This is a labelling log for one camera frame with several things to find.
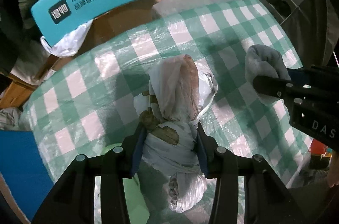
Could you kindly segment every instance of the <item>metal bolt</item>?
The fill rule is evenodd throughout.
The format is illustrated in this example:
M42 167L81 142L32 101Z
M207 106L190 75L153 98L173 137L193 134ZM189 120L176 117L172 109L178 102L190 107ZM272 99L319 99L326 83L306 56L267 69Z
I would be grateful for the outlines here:
M294 102L295 102L296 104L302 104L302 99L301 99L301 98L295 98L295 99L294 99Z
M115 152L115 153L121 153L123 150L124 150L124 149L123 149L122 147L115 147L115 148L113 149L113 152Z
M222 154L226 152L226 149L224 147L217 147L217 152Z
M256 155L254 156L254 159L255 159L256 161L258 161L258 162L261 162L262 160L264 160L264 157L262 157L262 156L259 155L259 154L256 154Z
M86 158L86 157L85 157L83 154L79 154L79 155L76 157L76 159L77 159L78 162L84 161L85 158Z

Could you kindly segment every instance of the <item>red object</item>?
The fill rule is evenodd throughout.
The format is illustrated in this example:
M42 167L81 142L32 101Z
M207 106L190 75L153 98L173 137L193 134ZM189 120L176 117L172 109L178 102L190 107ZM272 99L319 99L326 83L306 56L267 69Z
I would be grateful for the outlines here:
M327 146L325 146L323 143L317 141L316 139L313 139L310 148L308 151L312 154L325 154L327 150Z

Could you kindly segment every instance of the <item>green and white tablecloth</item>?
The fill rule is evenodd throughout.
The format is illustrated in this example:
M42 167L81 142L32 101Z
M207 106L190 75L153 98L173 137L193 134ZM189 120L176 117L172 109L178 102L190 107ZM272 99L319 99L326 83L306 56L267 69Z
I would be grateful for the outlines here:
M105 146L133 134L138 124L133 97L148 89L147 70L161 58L189 54L219 85L201 120L206 134L236 155L263 155L282 181L291 183L311 138L289 125L281 100L264 106L246 82L245 54L253 44L275 48L289 68L301 66L290 40L258 0L171 15L129 30L70 62L32 94L24 111L52 180L76 155L100 155ZM215 180L208 182L197 205L179 214L168 208L167 178L145 163L139 178L150 210L148 223L208 222ZM241 222L241 179L239 194Z

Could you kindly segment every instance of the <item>wooden drawer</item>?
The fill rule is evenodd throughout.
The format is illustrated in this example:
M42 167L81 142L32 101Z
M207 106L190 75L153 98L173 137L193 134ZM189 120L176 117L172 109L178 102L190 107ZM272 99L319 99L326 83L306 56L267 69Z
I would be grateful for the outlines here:
M32 90L25 88L23 84L12 82L3 98L0 99L0 108L19 107L29 98L32 92Z

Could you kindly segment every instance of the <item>black logo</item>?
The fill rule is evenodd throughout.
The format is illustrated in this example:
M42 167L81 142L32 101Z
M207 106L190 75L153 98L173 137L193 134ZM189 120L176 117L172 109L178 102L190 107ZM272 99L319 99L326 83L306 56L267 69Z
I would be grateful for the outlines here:
M50 7L48 12L55 24L58 24L71 15L71 10L67 5L66 0L60 0L58 3Z

